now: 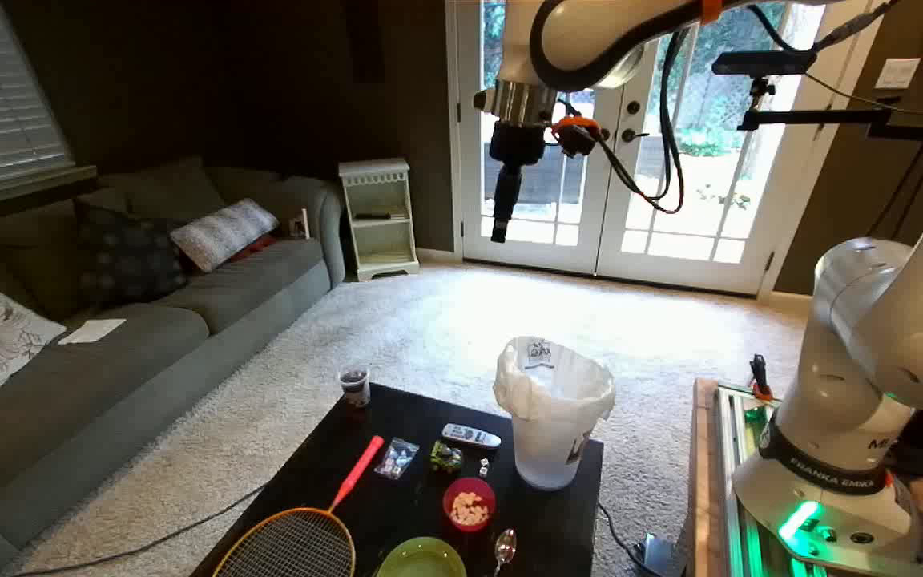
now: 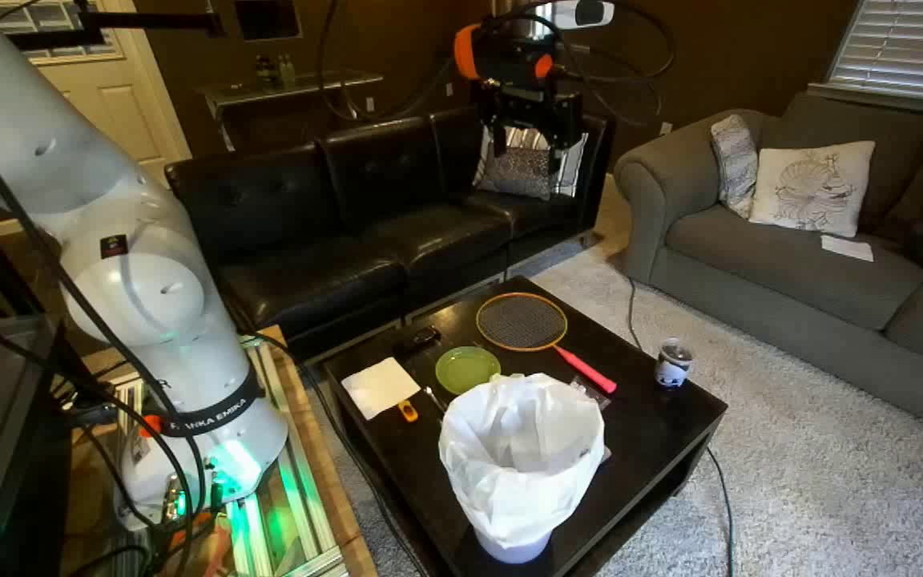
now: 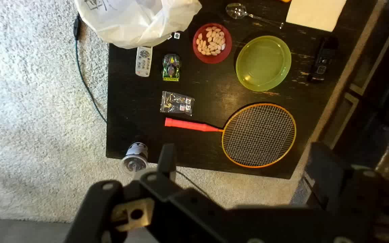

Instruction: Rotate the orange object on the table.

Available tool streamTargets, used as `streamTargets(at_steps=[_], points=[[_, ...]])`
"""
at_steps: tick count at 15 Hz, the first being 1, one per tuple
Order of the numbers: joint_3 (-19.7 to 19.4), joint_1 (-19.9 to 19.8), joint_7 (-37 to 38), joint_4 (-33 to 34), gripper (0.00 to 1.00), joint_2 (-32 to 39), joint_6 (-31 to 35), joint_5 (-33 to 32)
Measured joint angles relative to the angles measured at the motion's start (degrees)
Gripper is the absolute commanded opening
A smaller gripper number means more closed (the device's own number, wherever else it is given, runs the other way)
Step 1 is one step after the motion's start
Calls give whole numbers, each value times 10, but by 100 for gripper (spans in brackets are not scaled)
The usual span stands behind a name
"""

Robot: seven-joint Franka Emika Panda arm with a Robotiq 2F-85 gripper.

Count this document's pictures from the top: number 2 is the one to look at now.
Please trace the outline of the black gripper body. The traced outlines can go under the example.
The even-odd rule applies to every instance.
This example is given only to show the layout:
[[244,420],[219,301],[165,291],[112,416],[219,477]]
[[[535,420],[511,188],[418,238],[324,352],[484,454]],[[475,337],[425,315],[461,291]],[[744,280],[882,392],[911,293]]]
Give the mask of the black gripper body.
[[510,127],[535,127],[550,146],[571,146],[584,135],[584,99],[574,93],[484,86],[476,110],[495,150],[506,146]]

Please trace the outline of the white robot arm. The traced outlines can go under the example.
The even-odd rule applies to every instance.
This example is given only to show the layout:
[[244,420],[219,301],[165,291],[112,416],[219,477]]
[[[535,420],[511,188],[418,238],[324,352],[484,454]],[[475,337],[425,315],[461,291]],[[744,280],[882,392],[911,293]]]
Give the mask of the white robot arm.
[[251,495],[285,424],[241,347],[282,328],[316,356],[588,225],[596,146],[543,199],[488,192],[472,110],[350,127],[158,181],[0,31],[0,207],[56,244],[76,330],[143,375],[162,430],[121,453],[117,523]]

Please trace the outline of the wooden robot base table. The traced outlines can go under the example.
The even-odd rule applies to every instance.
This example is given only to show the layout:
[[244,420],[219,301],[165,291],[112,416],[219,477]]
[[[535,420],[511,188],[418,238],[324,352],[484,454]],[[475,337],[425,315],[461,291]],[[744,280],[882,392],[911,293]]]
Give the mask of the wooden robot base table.
[[287,424],[277,460],[253,495],[205,508],[165,539],[105,518],[73,532],[60,577],[379,577],[321,416],[277,330],[244,337]]

